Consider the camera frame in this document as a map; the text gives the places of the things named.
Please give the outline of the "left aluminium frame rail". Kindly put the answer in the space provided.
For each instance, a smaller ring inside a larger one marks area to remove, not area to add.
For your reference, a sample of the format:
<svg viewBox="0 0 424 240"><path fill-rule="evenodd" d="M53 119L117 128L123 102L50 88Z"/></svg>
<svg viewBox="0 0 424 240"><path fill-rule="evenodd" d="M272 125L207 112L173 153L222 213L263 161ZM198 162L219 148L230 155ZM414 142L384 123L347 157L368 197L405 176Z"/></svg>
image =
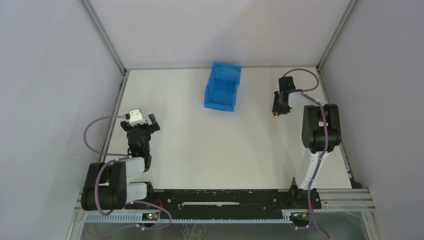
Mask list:
<svg viewBox="0 0 424 240"><path fill-rule="evenodd" d="M123 94L124 94L125 87L128 81L128 70L124 66L123 61L121 60L117 49L115 48L106 28L104 27L102 20L100 19L97 11L95 10L93 3L90 0L81 0L79 3L81 4L86 16L90 20L93 26L93 29L99 36L105 50L107 51L109 56L112 58L113 62L115 63L115 65L117 66L120 72L120 77L117 82L117 89L116 89L116 93L112 102L112 108L110 112L111 115L117 115L120 109L120 105L123 99ZM109 149L115 123L116 123L116 120L114 118L109 118L106 121L105 133L102 138L101 145L98 151L105 153Z"/></svg>

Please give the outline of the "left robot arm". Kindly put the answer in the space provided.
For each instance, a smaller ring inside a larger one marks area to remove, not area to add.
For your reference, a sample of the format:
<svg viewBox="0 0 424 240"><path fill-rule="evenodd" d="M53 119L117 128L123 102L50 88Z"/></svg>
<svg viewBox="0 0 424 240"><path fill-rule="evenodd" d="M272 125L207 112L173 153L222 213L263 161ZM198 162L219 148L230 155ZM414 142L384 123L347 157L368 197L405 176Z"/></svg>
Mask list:
<svg viewBox="0 0 424 240"><path fill-rule="evenodd" d="M150 182L129 181L131 176L147 172L151 167L150 141L152 134L161 128L154 114L148 117L150 122L137 109L120 116L127 153L117 153L117 159L89 165L80 200L83 210L107 216L113 210L123 209L127 203L148 197L152 190Z"/></svg>

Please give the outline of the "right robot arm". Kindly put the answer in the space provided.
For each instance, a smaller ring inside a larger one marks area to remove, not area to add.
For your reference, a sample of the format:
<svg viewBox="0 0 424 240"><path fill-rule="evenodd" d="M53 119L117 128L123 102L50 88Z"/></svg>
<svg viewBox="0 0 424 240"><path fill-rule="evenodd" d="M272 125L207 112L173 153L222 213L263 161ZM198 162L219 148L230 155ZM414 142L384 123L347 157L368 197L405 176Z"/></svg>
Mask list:
<svg viewBox="0 0 424 240"><path fill-rule="evenodd" d="M280 77L278 86L279 90L274 92L273 115L287 115L293 109L303 112L301 142L305 152L289 193L294 200L312 197L325 159L342 141L339 107L323 104L307 95L305 90L297 89L291 76Z"/></svg>

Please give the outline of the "blue plastic storage bin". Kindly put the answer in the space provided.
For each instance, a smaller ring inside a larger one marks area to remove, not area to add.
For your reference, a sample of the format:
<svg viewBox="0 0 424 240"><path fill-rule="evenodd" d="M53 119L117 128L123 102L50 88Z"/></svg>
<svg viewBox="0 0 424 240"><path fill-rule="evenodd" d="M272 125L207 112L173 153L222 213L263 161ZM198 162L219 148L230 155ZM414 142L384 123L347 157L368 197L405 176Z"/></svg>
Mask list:
<svg viewBox="0 0 424 240"><path fill-rule="evenodd" d="M241 80L240 65L215 62L212 65L204 92L204 107L217 111L235 110Z"/></svg>

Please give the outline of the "right aluminium frame rail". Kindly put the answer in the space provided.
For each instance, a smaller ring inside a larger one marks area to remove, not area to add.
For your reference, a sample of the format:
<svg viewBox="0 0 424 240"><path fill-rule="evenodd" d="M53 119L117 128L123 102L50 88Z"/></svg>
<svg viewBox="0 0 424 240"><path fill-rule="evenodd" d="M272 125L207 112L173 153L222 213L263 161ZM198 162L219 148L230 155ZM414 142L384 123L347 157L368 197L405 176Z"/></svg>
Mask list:
<svg viewBox="0 0 424 240"><path fill-rule="evenodd" d="M331 117L331 121L330 121L330 125L332 127L334 127L337 131L338 131L338 143L339 145L337 146L337 148L340 150L341 152L341 156L346 168L346 172L347 172L347 176L349 179L349 184L351 186L352 189L359 189L362 185L358 182L355 181L355 176L353 173L353 168L351 167L349 158L348 158L348 154L343 146L343 140L342 140L342 129L341 129L341 120L340 120L340 107L338 104L336 104L333 100L331 95L329 94L328 91L328 83L325 80L325 76L324 76L324 68L326 66L326 62L328 61L332 50L334 49L334 47L336 46L338 39L340 38L345 26L347 25L352 13L354 12L354 9L356 7L356 5L358 4L357 0L350 0L347 4L347 7L345 8L339 22L337 23L335 30L333 32L333 34L331 35L331 38L328 42L328 44L326 45L324 52L322 54L322 56L320 57L320 60L318 62L318 64L316 65L316 70L318 73L318 78L320 80L321 83L321 87L322 87L322 91L324 93L324 97L325 100L327 102L328 105L328 116Z"/></svg>

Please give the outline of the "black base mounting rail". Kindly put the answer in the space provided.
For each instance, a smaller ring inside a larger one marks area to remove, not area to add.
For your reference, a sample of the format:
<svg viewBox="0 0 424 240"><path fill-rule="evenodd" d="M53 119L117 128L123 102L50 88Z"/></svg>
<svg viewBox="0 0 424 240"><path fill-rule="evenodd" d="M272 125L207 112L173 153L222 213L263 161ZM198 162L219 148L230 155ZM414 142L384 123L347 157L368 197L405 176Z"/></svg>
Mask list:
<svg viewBox="0 0 424 240"><path fill-rule="evenodd" d="M287 189L163 189L150 190L145 204L134 203L126 210L151 210L157 204L171 217L276 217L283 210L319 210L319 193L293 199Z"/></svg>

